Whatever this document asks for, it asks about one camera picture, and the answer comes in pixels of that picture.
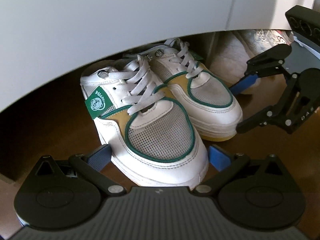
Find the beige quilted slipper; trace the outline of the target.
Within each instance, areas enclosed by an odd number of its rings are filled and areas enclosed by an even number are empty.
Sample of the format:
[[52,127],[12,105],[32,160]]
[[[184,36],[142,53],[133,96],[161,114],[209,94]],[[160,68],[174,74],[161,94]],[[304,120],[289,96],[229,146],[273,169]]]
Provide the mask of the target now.
[[222,31],[219,33],[209,70],[226,86],[231,87],[244,77],[247,61],[253,56],[238,32]]

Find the red grey slipper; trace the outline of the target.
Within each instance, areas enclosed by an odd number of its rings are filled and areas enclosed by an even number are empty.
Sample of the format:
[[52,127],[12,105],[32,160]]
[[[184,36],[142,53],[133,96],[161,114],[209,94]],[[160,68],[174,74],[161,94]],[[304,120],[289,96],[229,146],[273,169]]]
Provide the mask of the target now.
[[273,46],[276,46],[278,44],[287,44],[290,45],[294,39],[291,37],[291,32],[287,34],[287,31],[285,30],[271,30],[271,41],[270,43]]

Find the white cabinet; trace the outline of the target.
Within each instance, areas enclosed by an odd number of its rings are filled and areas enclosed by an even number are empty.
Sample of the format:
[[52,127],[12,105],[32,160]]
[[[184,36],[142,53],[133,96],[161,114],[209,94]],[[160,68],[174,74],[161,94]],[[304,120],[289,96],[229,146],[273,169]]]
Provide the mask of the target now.
[[146,43],[237,29],[286,29],[314,0],[1,0],[1,109],[88,63]]

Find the white green sneaker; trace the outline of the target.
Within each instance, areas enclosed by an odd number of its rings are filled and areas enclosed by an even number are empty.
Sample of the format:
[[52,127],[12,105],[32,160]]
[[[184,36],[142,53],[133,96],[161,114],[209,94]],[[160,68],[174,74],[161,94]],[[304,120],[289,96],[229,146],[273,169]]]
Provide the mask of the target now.
[[228,87],[213,75],[189,51],[180,38],[147,44],[124,54],[125,58],[142,55],[151,70],[166,83],[186,109],[201,138],[226,141],[236,135],[242,109]]
[[100,142],[112,163],[139,186],[197,187],[208,171],[207,150],[187,111],[143,56],[103,60],[80,86]]

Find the white pink sneaker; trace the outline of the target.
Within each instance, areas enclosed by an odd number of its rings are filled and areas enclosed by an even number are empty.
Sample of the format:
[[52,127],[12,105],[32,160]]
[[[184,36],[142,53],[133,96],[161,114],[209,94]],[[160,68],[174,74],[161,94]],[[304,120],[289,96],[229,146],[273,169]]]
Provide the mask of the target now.
[[254,57],[277,44],[278,32],[270,29],[240,30],[238,34],[250,57]]

